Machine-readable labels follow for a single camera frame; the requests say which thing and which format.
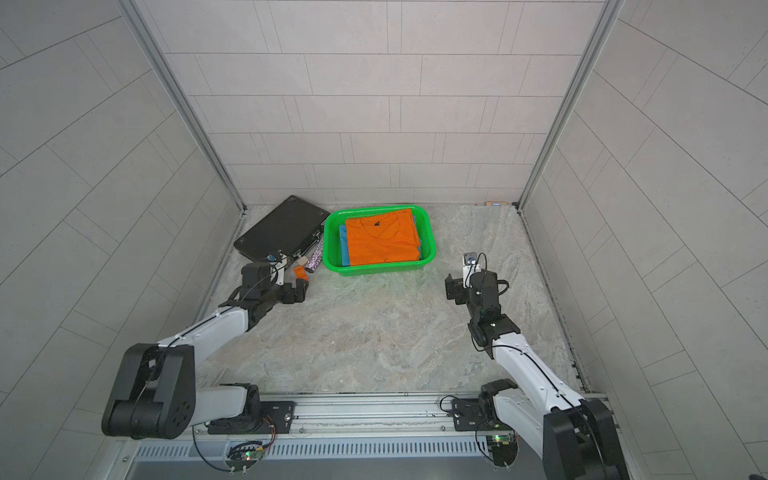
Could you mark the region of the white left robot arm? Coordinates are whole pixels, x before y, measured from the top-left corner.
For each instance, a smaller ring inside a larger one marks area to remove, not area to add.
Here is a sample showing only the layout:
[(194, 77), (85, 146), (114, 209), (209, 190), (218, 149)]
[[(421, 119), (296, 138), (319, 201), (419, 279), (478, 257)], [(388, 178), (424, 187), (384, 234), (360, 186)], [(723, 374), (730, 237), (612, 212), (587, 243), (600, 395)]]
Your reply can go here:
[(207, 424), (214, 434), (266, 428), (256, 385), (200, 388), (196, 369), (253, 329), (275, 305), (303, 302), (308, 288), (305, 279), (285, 285), (242, 285), (208, 318), (157, 343), (128, 348), (103, 412), (102, 432), (140, 440), (175, 439), (198, 424)]

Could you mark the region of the orange t-shirt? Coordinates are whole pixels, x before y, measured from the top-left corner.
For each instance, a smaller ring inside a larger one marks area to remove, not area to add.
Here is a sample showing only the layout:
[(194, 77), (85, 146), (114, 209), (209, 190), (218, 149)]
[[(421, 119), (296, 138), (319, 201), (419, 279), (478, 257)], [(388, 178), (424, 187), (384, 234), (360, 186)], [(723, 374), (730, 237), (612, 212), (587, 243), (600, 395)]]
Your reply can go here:
[(421, 240), (410, 209), (347, 219), (344, 266), (413, 262), (421, 257)]

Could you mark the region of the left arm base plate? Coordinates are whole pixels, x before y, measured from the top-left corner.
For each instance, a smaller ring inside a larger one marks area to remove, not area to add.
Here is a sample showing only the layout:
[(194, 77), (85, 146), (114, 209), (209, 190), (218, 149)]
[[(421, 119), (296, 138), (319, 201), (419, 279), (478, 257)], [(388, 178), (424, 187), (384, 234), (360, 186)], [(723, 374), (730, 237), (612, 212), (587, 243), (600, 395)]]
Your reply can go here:
[(206, 426), (210, 435), (246, 434), (288, 434), (290, 432), (296, 403), (292, 401), (267, 401), (260, 404), (260, 411), (245, 413), (227, 419), (209, 422)]

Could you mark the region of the blue t-shirt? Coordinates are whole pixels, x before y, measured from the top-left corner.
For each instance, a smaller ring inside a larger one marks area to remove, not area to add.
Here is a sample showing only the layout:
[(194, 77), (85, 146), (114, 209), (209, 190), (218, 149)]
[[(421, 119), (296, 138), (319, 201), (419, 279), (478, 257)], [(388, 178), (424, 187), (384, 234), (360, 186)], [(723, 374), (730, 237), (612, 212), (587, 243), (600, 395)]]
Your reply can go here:
[(349, 256), (347, 227), (345, 224), (339, 226), (339, 241), (341, 249), (341, 264), (343, 267), (349, 267), (351, 265)]

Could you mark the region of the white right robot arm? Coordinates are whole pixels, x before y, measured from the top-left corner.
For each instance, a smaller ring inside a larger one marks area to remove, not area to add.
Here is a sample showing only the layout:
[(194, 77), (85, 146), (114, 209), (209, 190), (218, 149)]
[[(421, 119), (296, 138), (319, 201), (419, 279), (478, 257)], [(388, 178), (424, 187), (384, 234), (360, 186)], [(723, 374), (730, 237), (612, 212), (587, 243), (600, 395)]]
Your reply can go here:
[(458, 431), (500, 432), (482, 455), (507, 467), (523, 440), (540, 457), (549, 479), (626, 479), (629, 471), (610, 409), (560, 380), (501, 310), (509, 288), (492, 271), (445, 279), (446, 297), (467, 307), (474, 348), (507, 373), (482, 386), (476, 399), (452, 400)]

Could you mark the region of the green plastic basket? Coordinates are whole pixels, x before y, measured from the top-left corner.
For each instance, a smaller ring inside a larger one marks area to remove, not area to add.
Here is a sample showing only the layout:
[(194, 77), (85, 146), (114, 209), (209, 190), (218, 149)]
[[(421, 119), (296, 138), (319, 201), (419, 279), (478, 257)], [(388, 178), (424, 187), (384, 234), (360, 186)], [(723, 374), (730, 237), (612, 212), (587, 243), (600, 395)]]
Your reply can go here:
[[(371, 217), (391, 213), (398, 210), (410, 210), (415, 228), (418, 232), (420, 258), (414, 261), (385, 262), (363, 266), (342, 265), (342, 241), (339, 228), (346, 220), (353, 218)], [(394, 205), (354, 208), (339, 210), (331, 213), (324, 225), (323, 263), (330, 270), (341, 276), (358, 276), (368, 274), (392, 273), (419, 270), (434, 260), (437, 253), (430, 218), (427, 211), (417, 205)]]

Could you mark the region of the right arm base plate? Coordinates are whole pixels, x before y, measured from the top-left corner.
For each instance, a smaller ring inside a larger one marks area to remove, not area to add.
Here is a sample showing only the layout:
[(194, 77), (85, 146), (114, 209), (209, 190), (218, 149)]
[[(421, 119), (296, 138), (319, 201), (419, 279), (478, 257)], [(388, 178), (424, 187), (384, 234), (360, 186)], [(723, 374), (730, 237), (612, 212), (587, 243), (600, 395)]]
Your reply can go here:
[(487, 415), (478, 399), (449, 395), (441, 401), (440, 409), (451, 417), (457, 432), (512, 431), (510, 426)]

